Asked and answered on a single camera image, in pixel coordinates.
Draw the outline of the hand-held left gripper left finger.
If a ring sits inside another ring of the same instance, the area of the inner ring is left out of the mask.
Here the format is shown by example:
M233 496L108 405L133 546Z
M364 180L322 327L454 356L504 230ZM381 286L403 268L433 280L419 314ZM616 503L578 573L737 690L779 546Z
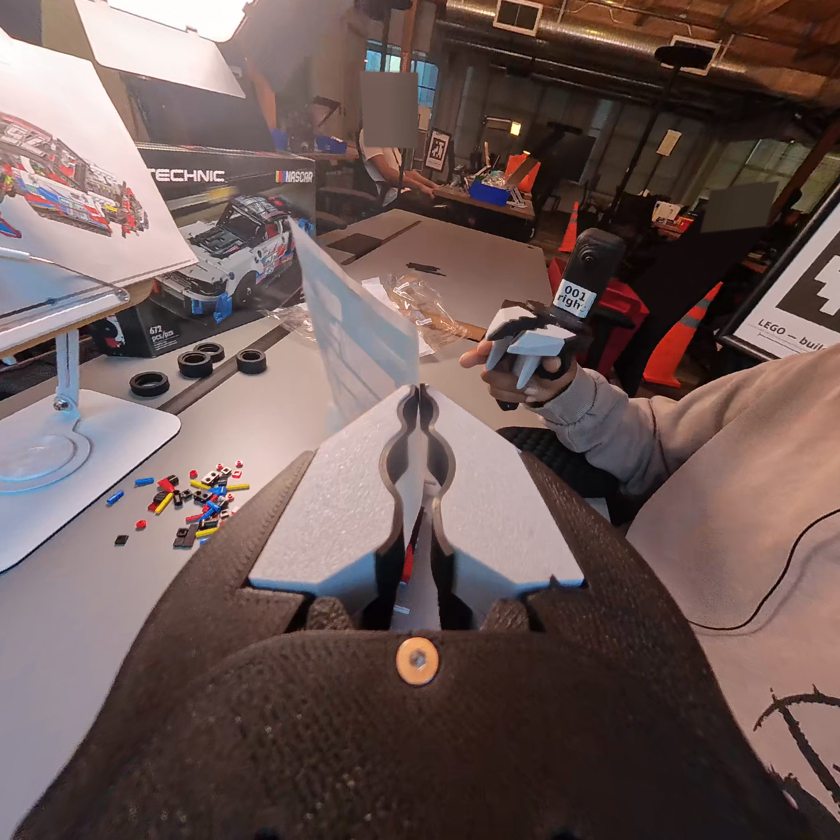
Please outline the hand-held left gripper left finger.
M320 445L248 575L259 590L338 599L390 629L422 506L417 386L397 389Z

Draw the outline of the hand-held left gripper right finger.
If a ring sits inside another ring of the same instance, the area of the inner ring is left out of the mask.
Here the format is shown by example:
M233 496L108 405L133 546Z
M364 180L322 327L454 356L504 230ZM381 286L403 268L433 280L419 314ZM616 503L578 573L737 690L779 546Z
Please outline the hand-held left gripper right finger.
M430 567L440 626L476 629L499 600L585 575L520 452L446 395L420 386L427 441Z

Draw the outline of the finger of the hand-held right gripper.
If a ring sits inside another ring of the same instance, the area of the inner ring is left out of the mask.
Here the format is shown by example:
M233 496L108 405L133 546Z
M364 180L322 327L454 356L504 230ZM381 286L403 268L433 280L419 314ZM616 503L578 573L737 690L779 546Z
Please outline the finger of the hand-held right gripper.
M517 376L517 389L523 391L534 375L556 381L569 370L577 351L578 334L562 327L542 327L522 332L513 342L513 373ZM557 371L548 371L544 359L560 359Z
M486 331L491 343L486 370L493 370L522 333L537 328L537 314L529 308L500 308Z

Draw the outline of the lego sticker sheet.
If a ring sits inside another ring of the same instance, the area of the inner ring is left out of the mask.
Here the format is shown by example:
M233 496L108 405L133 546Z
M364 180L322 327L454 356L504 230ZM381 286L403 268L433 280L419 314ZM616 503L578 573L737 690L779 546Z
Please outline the lego sticker sheet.
M385 554L400 543L405 552L427 472L417 330L309 236L294 237L336 424L311 462L308 500L335 517L341 550Z

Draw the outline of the person's right forearm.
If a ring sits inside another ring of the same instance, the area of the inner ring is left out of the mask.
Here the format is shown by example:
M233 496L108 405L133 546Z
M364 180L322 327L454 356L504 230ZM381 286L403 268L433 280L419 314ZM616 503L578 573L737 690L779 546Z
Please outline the person's right forearm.
M571 451L617 479L630 497L647 497L724 426L728 389L710 383L679 401L629 398L599 374L578 370L558 395L526 407Z

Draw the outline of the pile of colourful lego pieces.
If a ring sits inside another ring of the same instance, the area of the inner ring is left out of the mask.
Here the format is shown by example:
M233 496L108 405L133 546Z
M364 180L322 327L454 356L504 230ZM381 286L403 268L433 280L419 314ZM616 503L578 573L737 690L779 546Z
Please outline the pile of colourful lego pieces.
M99 542L117 550L139 548L153 536L185 553L207 542L238 511L250 491L245 462L217 462L210 469L141 471L108 493Z

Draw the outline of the black lego set box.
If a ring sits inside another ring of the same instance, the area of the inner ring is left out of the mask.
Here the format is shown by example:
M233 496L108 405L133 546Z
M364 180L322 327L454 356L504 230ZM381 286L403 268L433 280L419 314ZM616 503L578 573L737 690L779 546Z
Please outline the black lego set box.
M97 350L149 359L210 340L281 308L301 291L295 230L314 238L314 161L287 152L140 143L139 151L196 263L89 326Z

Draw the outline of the lego instruction booklet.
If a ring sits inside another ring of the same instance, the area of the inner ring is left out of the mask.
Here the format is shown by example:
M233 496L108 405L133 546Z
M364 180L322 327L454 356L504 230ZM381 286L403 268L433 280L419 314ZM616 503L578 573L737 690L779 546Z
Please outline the lego instruction booklet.
M2 32L2 351L196 263L92 64Z

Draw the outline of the person's right hand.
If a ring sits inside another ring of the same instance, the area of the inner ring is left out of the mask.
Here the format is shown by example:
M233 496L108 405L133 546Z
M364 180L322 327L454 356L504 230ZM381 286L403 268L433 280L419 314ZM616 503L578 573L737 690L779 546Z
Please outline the person's right hand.
M518 387L518 377L513 373L514 356L507 353L491 369L489 357L492 343L481 341L464 353L459 364L465 369L481 368L481 380L487 384L490 396L499 403L540 407L563 393L573 382L578 365L572 362L570 368L556 379L546 379L533 375L522 388Z

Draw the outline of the red plastic crate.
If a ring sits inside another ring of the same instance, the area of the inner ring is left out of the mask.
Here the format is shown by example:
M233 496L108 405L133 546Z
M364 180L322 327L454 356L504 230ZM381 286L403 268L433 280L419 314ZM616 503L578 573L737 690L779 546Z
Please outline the red plastic crate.
M561 254L559 257L554 257L548 264L549 284L553 295L560 288L570 256ZM647 315L648 310L645 305L629 286L617 280L610 280L600 302L594 307L591 320L608 320L618 329L634 332Z

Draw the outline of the crumpled clear plastic bags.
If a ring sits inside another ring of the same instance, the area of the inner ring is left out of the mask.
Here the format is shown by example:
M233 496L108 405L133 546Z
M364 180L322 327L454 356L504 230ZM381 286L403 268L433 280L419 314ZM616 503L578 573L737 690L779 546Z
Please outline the crumpled clear plastic bags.
M452 318L438 292L414 273L374 277L363 280L360 285L389 309L414 324L420 336L420 356L441 351L457 340L480 341L484 334L482 328ZM298 333L316 342L305 301L287 302L279 308L260 310L259 314L277 320L289 333Z

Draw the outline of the large orange traffic cone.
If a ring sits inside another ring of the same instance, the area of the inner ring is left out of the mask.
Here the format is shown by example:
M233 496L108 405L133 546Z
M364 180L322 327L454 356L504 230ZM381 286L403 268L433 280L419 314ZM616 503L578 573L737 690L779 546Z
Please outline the large orange traffic cone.
M711 288L705 297L679 320L657 344L651 353L645 370L644 383L678 390L681 385L676 372L697 328L706 317L707 310L722 288L722 282Z

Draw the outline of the framed black white tag sign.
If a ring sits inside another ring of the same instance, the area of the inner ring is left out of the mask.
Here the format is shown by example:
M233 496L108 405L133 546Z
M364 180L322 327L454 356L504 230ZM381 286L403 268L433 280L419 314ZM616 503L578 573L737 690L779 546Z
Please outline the framed black white tag sign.
M759 361L839 341L839 185L716 336Z

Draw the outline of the black light stand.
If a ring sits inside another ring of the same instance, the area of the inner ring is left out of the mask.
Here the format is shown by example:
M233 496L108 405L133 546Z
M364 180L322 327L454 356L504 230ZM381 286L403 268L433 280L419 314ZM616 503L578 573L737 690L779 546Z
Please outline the black light stand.
M642 152L644 151L644 147L648 141L648 137L653 131L659 114L662 112L663 107L669 100L669 95L676 83L677 78L679 77L680 72L685 69L707 69L708 65L711 62L712 49L701 45L678 43L657 48L654 53L654 57L662 67L669 68L668 77L666 79L662 91L658 95L653 110L651 111L647 119L647 122L644 126L644 130L642 131L642 134L638 139L633 155L623 174L623 178L620 181L618 187L616 188L616 192L614 194L612 203L609 206L605 216L609 223L611 223L614 219L618 206L622 201L623 195L626 191L627 185L642 156Z

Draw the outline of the white book stand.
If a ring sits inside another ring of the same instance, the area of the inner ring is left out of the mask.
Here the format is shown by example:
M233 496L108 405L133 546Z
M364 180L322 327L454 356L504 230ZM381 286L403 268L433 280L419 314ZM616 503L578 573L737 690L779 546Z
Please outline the white book stand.
M14 567L181 429L80 384L79 328L130 303L104 280L2 248L1 351L56 340L57 385L1 422L1 571Z

